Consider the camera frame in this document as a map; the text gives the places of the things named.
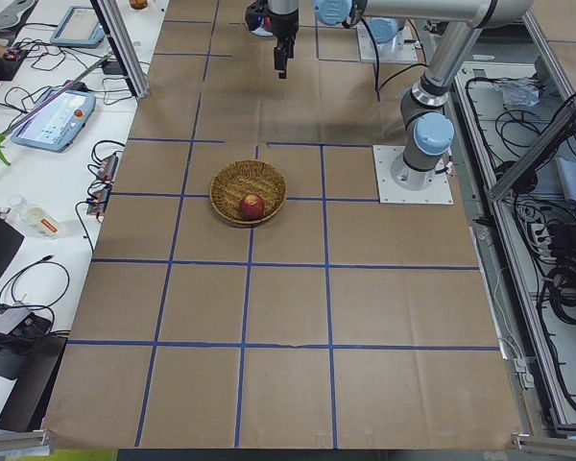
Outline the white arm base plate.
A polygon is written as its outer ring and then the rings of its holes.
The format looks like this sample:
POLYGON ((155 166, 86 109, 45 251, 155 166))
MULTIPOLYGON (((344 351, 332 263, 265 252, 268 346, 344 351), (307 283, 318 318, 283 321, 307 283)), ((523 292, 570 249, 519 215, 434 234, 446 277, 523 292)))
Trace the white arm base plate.
POLYGON ((385 205, 451 206, 453 204, 444 159, 428 172, 411 169, 403 146, 373 145, 378 199, 385 205))
POLYGON ((386 43, 373 43, 363 24, 357 25, 356 31, 361 62, 375 63, 376 54, 381 63, 412 64, 419 60, 416 40, 409 25, 386 43))

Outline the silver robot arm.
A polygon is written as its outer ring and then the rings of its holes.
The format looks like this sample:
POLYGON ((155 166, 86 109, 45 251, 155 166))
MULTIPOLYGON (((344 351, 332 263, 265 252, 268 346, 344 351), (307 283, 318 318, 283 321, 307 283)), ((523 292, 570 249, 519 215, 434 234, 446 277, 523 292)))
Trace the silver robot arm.
POLYGON ((353 25, 364 15, 392 19, 446 21, 441 42, 411 88, 402 97, 400 112, 407 134, 406 146, 392 163, 397 185, 414 191, 425 189, 436 175, 436 165, 449 150, 454 127, 441 114, 447 92, 477 38, 485 29, 520 19, 531 1, 314 1, 316 19, 325 25, 353 25))

